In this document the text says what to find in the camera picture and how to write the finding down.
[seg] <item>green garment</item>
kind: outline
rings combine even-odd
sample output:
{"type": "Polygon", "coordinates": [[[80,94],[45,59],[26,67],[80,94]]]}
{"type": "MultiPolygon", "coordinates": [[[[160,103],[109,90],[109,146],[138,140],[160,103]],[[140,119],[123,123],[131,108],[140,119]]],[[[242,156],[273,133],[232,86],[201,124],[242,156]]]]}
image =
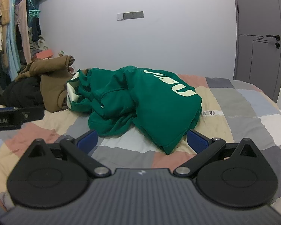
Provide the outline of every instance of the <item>green garment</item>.
{"type": "Polygon", "coordinates": [[[90,113],[89,128],[99,135],[123,134],[133,123],[167,154],[202,111],[202,98],[176,74],[134,66],[78,70],[67,92],[68,107],[90,113]]]}

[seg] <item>ribbed surface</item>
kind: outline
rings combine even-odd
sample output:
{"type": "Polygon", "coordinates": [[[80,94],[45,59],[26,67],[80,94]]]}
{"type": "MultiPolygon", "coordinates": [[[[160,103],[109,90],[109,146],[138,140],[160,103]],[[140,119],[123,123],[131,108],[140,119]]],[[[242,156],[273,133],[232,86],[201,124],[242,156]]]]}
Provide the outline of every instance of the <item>ribbed surface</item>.
{"type": "Polygon", "coordinates": [[[166,169],[139,172],[118,169],[109,178],[95,180],[69,205],[47,211],[17,207],[2,221],[6,225],[281,224],[281,216],[269,206],[224,209],[201,197],[190,180],[175,178],[166,169]]]}

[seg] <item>bed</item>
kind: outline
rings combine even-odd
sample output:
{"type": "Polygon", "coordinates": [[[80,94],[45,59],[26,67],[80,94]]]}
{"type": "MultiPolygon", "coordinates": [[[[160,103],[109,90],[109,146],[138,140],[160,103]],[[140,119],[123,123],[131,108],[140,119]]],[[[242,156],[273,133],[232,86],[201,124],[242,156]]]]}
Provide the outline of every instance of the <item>bed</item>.
{"type": "MultiPolygon", "coordinates": [[[[249,83],[222,78],[179,75],[195,87],[202,97],[202,113],[195,128],[201,134],[219,137],[228,143],[251,138],[261,150],[279,180],[272,206],[281,214],[281,110],[260,89],[249,83]]],[[[36,138],[46,143],[59,142],[65,136],[77,138],[89,131],[88,115],[63,110],[45,112],[42,120],[25,123],[20,130],[0,132],[0,192],[13,167],[36,138]]],[[[196,153],[184,137],[170,155],[166,155],[138,129],[122,136],[100,138],[89,153],[97,161],[116,168],[174,168],[196,153]]]]}

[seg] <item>black door handle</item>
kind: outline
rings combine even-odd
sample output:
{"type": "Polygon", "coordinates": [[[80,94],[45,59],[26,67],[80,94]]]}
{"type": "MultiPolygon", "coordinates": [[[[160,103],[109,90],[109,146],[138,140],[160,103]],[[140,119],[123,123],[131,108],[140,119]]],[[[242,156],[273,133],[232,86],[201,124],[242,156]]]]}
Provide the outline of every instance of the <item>black door handle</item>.
{"type": "Polygon", "coordinates": [[[273,38],[276,38],[277,41],[280,41],[279,35],[266,35],[266,37],[273,37],[273,38]]]}

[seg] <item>door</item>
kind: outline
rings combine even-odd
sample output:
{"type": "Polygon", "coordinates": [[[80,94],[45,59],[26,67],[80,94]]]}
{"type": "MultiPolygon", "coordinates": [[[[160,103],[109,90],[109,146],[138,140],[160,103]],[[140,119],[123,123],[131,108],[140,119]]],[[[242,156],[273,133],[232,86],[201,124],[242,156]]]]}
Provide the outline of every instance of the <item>door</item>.
{"type": "Polygon", "coordinates": [[[238,42],[234,79],[256,85],[274,102],[281,87],[281,0],[235,0],[238,42]]]}

